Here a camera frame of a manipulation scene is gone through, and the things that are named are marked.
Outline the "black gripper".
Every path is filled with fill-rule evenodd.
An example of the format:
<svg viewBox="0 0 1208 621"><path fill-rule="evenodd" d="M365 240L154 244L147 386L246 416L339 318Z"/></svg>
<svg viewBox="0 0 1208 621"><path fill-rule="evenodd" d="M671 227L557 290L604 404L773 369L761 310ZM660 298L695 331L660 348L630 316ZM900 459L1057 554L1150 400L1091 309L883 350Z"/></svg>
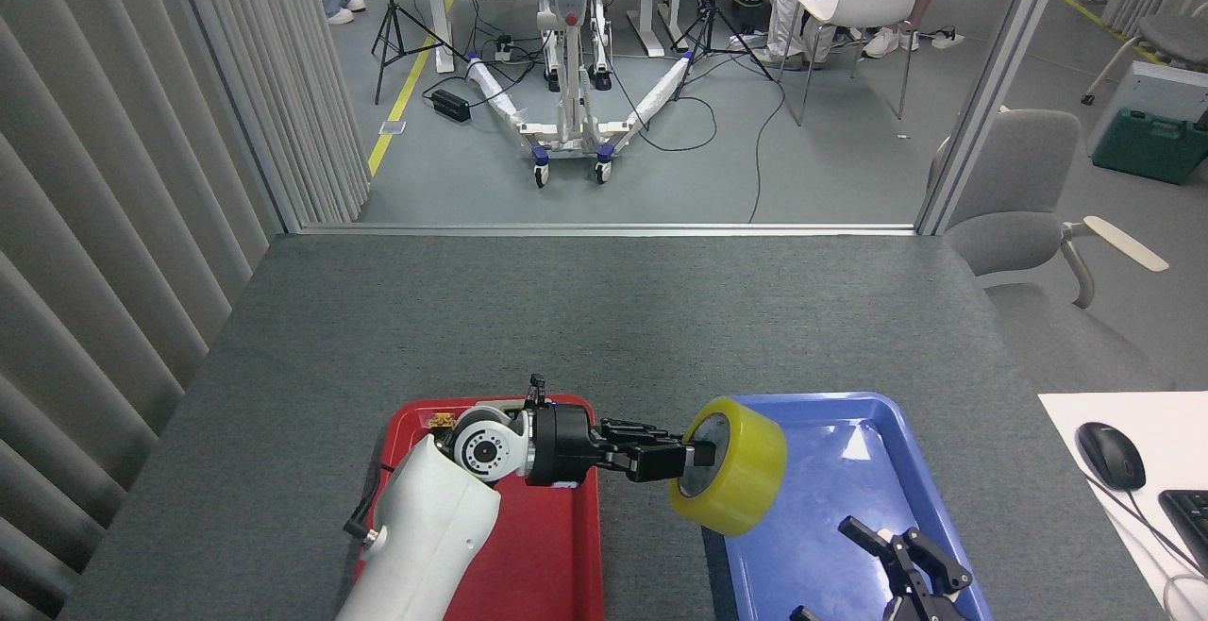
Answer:
<svg viewBox="0 0 1208 621"><path fill-rule="evenodd" d="M879 561L890 590L883 620L965 620L956 607L972 573L917 528L881 536L854 516L840 522L838 532ZM797 605L790 621L818 621L811 609Z"/></svg>
<svg viewBox="0 0 1208 621"><path fill-rule="evenodd" d="M715 442L683 442L680 435L664 428L612 418L599 422L600 439L617 445L604 452L593 436L593 410L588 405L527 404L525 412L530 416L532 447L528 486L579 484L600 464L633 482L683 478L691 469L716 464Z"/></svg>

